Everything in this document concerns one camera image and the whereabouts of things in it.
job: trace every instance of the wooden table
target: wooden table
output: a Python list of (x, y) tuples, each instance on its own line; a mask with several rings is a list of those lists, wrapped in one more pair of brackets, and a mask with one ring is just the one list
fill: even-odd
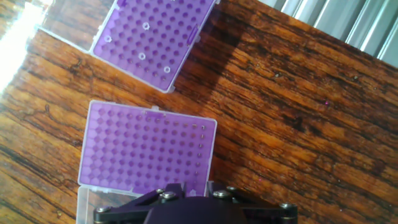
[[(0, 2), (1, 37), (23, 7)], [(5, 76), (0, 223), (75, 222), (93, 99), (216, 119), (212, 179), (296, 203), (300, 223), (398, 221), (398, 69), (257, 1), (214, 8), (172, 94), (42, 31)]]

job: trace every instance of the metal bolt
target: metal bolt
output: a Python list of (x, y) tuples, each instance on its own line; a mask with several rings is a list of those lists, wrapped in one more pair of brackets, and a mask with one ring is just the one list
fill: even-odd
[(100, 213), (107, 212), (107, 211), (109, 211), (109, 210), (111, 210), (111, 207), (109, 207), (109, 206), (98, 207), (98, 208), (96, 209), (96, 211), (97, 211), (97, 212), (100, 212)]
[(216, 198), (226, 198), (229, 197), (231, 194), (226, 190), (217, 190), (213, 193), (213, 196)]
[(176, 194), (174, 192), (164, 192), (160, 196), (166, 200), (170, 200), (170, 199), (174, 198), (176, 196)]
[(282, 204), (279, 204), (279, 206), (284, 209), (293, 207), (293, 205), (291, 203), (282, 203)]

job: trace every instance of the clear plastic lid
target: clear plastic lid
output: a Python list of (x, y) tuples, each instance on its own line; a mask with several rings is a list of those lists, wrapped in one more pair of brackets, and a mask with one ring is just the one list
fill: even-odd
[(46, 10), (39, 29), (88, 52), (114, 0), (33, 0)]
[(120, 207), (136, 199), (132, 195), (95, 192), (85, 186), (79, 187), (77, 196), (76, 224), (92, 224), (95, 208), (103, 206)]

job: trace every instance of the black plastic part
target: black plastic part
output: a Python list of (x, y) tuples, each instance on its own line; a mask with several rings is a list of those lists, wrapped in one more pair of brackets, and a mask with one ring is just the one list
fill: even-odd
[[(230, 196), (217, 198), (213, 193), (227, 190)], [(169, 184), (165, 192), (175, 197), (162, 198), (149, 192), (119, 208), (103, 213), (94, 211), (95, 224), (297, 224), (297, 206), (280, 207), (242, 190), (208, 183), (208, 197), (187, 197), (181, 184)]]

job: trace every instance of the purple pipette tip rack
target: purple pipette tip rack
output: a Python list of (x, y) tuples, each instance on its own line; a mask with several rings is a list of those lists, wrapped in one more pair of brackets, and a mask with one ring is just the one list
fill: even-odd
[(164, 93), (216, 0), (119, 0), (92, 54)]
[(217, 122), (213, 119), (92, 101), (79, 183), (145, 194), (185, 183), (203, 195)]

